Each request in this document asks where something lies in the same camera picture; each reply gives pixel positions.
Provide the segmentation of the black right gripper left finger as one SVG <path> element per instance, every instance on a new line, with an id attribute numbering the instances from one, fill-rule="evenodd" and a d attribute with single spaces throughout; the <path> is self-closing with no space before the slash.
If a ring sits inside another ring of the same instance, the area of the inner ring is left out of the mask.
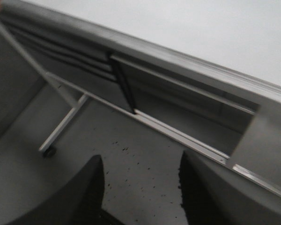
<path id="1" fill-rule="evenodd" d="M 102 208 L 104 164 L 94 155 L 62 188 L 43 203 L 9 222 L 11 225 L 121 225 Z"/>

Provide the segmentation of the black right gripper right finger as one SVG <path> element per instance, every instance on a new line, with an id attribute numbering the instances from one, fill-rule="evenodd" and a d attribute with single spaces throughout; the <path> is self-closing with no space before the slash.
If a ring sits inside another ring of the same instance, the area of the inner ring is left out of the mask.
<path id="1" fill-rule="evenodd" d="M 195 152 L 183 152 L 179 182 L 190 225 L 281 225 L 281 197 Z"/>

